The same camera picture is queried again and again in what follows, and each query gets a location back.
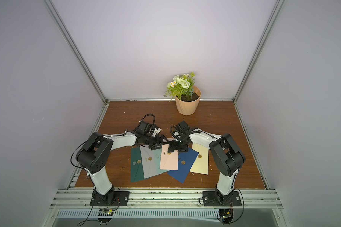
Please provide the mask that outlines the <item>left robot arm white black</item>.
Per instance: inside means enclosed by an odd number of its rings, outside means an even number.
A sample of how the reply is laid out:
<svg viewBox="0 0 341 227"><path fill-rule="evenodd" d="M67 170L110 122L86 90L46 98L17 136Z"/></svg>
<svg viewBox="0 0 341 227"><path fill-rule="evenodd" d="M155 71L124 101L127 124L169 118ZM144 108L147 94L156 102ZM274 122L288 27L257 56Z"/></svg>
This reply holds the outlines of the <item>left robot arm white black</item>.
<svg viewBox="0 0 341 227"><path fill-rule="evenodd" d="M76 154L75 159L91 178L94 184L91 206L111 205L115 201L115 188L106 172L106 163L110 152L135 145L146 145L148 148L158 149L166 144L160 135L147 135L124 132L105 136L94 132Z"/></svg>

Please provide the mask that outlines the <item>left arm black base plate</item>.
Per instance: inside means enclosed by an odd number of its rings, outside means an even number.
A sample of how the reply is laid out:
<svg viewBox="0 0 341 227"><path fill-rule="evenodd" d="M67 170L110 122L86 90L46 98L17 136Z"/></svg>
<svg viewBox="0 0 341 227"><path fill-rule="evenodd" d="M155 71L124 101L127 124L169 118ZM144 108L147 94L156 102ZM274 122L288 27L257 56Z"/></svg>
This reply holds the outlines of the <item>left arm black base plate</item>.
<svg viewBox="0 0 341 227"><path fill-rule="evenodd" d="M90 206L127 206L129 194L129 191L109 191L106 195L101 195L94 190Z"/></svg>

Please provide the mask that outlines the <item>mint green envelope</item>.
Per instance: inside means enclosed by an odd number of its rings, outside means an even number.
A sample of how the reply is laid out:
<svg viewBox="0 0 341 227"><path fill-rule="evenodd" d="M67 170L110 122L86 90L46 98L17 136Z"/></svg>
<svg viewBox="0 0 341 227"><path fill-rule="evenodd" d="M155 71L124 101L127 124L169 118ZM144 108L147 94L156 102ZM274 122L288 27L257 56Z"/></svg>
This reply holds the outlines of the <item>mint green envelope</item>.
<svg viewBox="0 0 341 227"><path fill-rule="evenodd" d="M154 168L156 175L168 172L168 170L160 169L161 153L162 153L161 149L153 150Z"/></svg>

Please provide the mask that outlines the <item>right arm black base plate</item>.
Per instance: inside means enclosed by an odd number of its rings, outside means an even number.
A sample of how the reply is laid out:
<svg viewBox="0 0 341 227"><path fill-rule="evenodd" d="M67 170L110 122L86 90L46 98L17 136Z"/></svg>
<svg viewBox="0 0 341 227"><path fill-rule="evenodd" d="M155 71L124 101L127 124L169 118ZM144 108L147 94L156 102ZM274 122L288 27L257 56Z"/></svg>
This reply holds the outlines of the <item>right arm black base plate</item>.
<svg viewBox="0 0 341 227"><path fill-rule="evenodd" d="M238 192L231 192L228 195L222 195L216 191L203 191L202 192L202 204L204 206L242 206L242 198Z"/></svg>

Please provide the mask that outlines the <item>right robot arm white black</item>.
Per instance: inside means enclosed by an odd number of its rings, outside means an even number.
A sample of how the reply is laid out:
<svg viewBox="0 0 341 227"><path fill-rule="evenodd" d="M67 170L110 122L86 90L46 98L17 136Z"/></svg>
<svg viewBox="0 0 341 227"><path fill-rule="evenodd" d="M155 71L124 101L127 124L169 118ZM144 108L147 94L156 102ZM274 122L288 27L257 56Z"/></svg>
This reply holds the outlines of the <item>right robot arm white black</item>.
<svg viewBox="0 0 341 227"><path fill-rule="evenodd" d="M235 181L246 158L230 134L216 135L199 128L191 128L174 133L171 141L164 138L164 142L169 145L169 153L186 152L190 143L209 148L220 171L215 187L216 201L219 205L225 206L232 202Z"/></svg>

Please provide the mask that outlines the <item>pink envelope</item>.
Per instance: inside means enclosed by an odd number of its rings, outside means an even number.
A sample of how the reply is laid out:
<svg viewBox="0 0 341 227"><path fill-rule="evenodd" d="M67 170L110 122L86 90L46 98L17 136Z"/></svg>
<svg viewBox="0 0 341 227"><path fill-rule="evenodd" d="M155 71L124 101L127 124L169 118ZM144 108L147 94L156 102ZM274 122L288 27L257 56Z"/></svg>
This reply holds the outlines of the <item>pink envelope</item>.
<svg viewBox="0 0 341 227"><path fill-rule="evenodd" d="M169 145L162 145L161 151L161 170L178 170L178 151L168 153Z"/></svg>

